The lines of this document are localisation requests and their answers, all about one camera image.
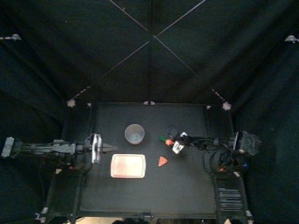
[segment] small orange triangle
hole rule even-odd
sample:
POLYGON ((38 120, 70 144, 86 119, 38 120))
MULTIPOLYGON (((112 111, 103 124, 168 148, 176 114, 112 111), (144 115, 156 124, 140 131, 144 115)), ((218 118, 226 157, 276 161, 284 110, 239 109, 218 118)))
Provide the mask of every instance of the small orange triangle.
POLYGON ((159 167, 163 166, 167 162, 168 162, 168 160, 166 159, 166 157, 160 157, 160 159, 159 159, 159 167))

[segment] black table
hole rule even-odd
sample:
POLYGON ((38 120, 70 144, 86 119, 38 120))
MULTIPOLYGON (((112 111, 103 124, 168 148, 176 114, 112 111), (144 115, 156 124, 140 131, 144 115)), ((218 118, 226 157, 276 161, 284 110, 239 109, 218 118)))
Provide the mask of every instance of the black table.
POLYGON ((68 184, 66 179, 56 178, 48 199, 48 205, 54 207, 52 216, 56 213, 67 216, 154 216, 174 219, 219 217, 218 191, 212 177, 203 168, 203 151, 184 148, 179 155, 172 152, 159 140, 159 136, 167 136, 170 125, 194 137, 230 137, 232 134, 230 113, 220 106, 207 108, 186 104, 148 106, 102 102, 91 108, 83 104, 71 109, 63 139, 83 141, 90 133, 100 133, 103 142, 118 146, 119 150, 102 156, 100 164, 92 165, 84 177, 70 178, 68 184), (140 124, 146 132, 139 145, 130 144, 124 137, 126 128, 134 123, 140 124), (144 178, 111 177, 114 153, 146 156, 144 178), (163 167, 158 166, 160 156, 168 159, 163 167), (67 194, 59 190, 62 188, 68 191, 67 194), (60 197, 68 198, 71 195, 71 206, 66 206, 60 197))

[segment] table surface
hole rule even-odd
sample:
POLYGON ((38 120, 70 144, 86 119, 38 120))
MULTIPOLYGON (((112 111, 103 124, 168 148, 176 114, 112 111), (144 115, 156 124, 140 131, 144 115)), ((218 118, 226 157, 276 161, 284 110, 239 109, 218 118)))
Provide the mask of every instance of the table surface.
POLYGON ((151 213, 156 217, 198 218, 214 215, 214 186, 203 169, 203 152, 184 148, 176 155, 159 136, 167 136, 167 128, 174 125, 194 137, 227 137, 232 132, 228 113, 220 107, 207 110, 202 105, 120 103, 99 103, 92 111, 91 119, 86 110, 72 112, 64 138, 80 138, 92 131, 102 134, 103 142, 115 145, 118 151, 103 155, 100 165, 94 165, 88 172, 79 210, 91 216, 151 213), (75 123, 83 124, 80 128, 72 125, 75 123), (130 144, 124 135, 127 126, 134 123, 144 127, 144 140, 139 145, 130 144), (144 155, 144 178, 111 177, 114 154, 144 155), (168 160, 162 167, 158 166, 159 157, 168 160))

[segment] black curtain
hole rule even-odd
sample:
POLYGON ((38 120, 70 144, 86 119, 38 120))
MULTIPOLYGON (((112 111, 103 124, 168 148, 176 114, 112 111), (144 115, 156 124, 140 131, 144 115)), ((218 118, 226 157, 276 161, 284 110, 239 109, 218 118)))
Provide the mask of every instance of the black curtain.
POLYGON ((263 142, 246 178, 251 212, 258 223, 298 223, 299 45, 274 50, 236 97, 236 129, 263 142))
MULTIPOLYGON (((18 33, 0 13, 1 37, 18 33)), ((60 139, 66 108, 47 69, 23 41, 0 41, 0 151, 5 138, 26 143, 48 143, 60 139)), ((0 161, 0 223, 34 223, 42 211, 52 167, 34 157, 0 161)))

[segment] black tent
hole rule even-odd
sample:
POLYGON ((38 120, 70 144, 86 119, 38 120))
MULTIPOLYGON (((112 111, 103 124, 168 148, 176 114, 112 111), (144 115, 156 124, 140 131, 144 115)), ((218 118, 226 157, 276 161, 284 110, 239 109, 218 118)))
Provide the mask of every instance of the black tent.
MULTIPOLYGON (((87 103, 227 102, 235 130, 263 141, 246 176, 255 220, 299 222, 298 1, 1 0, 0 11, 0 148, 62 138, 87 103)), ((0 165, 0 220, 30 219, 39 161, 0 165)))

